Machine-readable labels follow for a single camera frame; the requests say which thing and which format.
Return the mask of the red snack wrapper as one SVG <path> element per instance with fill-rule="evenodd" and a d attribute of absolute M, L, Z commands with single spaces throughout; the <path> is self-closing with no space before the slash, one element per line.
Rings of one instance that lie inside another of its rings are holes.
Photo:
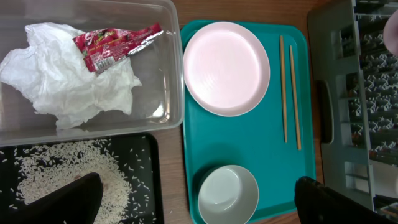
<path fill-rule="evenodd" d="M 73 42 L 82 53 L 87 69 L 101 73 L 143 50 L 163 33 L 160 24 L 156 23 L 138 31 L 116 28 L 94 30 L 74 37 Z"/>

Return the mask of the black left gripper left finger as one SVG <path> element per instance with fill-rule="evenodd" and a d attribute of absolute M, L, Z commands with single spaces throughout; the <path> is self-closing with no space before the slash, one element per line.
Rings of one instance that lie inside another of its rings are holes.
<path fill-rule="evenodd" d="M 26 206 L 18 212 L 18 222 L 92 224 L 102 198 L 100 175 L 92 172 Z"/>

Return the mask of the pink bowl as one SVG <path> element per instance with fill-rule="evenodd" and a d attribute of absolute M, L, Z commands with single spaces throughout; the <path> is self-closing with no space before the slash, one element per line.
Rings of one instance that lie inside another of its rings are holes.
<path fill-rule="evenodd" d="M 384 26 L 383 41 L 386 49 L 398 56 L 398 10 L 391 15 Z"/>

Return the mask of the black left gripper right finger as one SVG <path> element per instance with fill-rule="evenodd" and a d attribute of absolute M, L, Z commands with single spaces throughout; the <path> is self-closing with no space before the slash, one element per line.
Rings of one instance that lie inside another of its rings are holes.
<path fill-rule="evenodd" d="M 301 224 L 394 224 L 307 176 L 295 183 L 294 203 Z"/>

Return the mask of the grey small bowl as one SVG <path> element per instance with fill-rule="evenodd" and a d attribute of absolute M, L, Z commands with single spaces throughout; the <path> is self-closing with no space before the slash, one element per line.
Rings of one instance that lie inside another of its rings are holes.
<path fill-rule="evenodd" d="M 259 203 L 259 186 L 246 168 L 225 165 L 213 168 L 201 180 L 197 206 L 207 224 L 245 224 Z"/>

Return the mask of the pink round plate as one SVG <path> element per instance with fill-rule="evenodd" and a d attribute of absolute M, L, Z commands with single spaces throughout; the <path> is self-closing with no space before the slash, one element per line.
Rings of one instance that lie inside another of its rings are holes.
<path fill-rule="evenodd" d="M 240 116 L 265 96 L 271 78 L 266 50 L 247 28 L 214 22 L 199 29 L 183 54 L 185 84 L 193 99 L 218 116 Z"/>

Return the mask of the white napkin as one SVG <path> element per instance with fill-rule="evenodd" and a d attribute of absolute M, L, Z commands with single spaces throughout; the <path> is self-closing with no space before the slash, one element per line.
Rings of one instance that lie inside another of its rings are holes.
<path fill-rule="evenodd" d="M 96 74 L 73 42 L 81 30 L 44 22 L 26 25 L 25 31 L 29 46 L 5 56 L 1 82 L 21 92 L 37 114 L 56 116 L 57 129 L 77 127 L 102 111 L 131 114 L 132 89 L 141 81 L 129 59 Z"/>

